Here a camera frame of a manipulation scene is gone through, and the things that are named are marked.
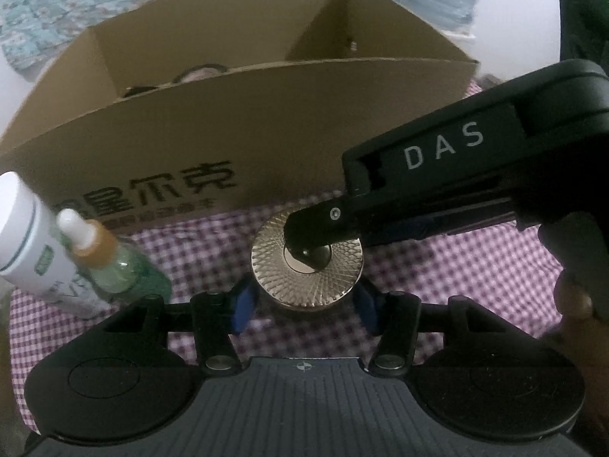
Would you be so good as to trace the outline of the person's right hand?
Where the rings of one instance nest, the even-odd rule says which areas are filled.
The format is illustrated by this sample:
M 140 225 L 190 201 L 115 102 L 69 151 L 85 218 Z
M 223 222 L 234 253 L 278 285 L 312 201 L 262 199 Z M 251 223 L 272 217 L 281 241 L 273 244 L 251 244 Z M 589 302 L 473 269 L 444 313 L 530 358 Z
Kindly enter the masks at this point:
M 539 240 L 561 263 L 553 297 L 561 315 L 557 348 L 586 384 L 586 413 L 608 424 L 608 233 L 592 218 L 571 214 L 543 225 Z

